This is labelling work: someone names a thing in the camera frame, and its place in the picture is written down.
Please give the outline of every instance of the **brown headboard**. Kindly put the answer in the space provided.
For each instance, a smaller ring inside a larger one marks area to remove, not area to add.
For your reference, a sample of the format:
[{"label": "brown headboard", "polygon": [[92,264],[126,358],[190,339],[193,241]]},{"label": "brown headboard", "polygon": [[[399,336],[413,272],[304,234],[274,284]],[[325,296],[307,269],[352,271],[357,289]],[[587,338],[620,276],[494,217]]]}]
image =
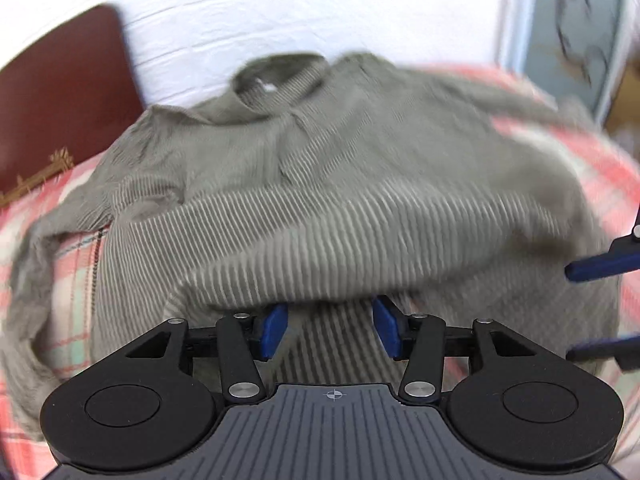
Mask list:
[{"label": "brown headboard", "polygon": [[108,148],[142,111],[115,9],[52,30],[0,70],[0,207]]}]

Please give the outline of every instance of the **wall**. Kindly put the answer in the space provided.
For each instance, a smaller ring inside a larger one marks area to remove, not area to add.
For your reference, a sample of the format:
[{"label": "wall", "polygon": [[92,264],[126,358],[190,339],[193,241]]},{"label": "wall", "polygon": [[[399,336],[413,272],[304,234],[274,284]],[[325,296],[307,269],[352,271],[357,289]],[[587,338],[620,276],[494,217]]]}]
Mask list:
[{"label": "wall", "polygon": [[273,52],[494,62],[499,44],[500,0],[0,0],[0,67],[101,2],[122,14],[147,103],[193,104],[245,61]]}]

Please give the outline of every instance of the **bed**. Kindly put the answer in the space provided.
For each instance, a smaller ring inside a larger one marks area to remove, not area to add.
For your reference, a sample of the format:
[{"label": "bed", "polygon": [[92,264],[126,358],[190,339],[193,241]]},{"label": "bed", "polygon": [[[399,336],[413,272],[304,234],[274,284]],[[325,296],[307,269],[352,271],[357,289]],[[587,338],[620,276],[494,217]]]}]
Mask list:
[{"label": "bed", "polygon": [[[549,97],[526,80],[491,67],[437,66],[445,70],[521,92],[533,99]],[[613,238],[630,231],[640,203],[640,166],[599,132],[542,128],[510,118],[495,118],[505,135],[530,142],[558,158],[575,173],[585,196]],[[8,307],[12,254],[28,226],[55,208],[84,183],[100,160],[92,156],[0,210],[0,316]],[[91,364],[90,327],[95,277],[109,229],[69,236],[56,256],[52,314],[38,341],[40,354],[60,378],[69,378]],[[640,332],[640,271],[623,277],[620,333]],[[455,362],[450,370],[462,378]],[[625,477],[640,479],[640,372],[622,374],[607,362],[600,377],[618,393],[625,405],[625,422],[612,464]],[[44,442],[29,440],[14,421],[0,378],[0,444],[9,468],[19,479],[44,477],[56,463]]]}]

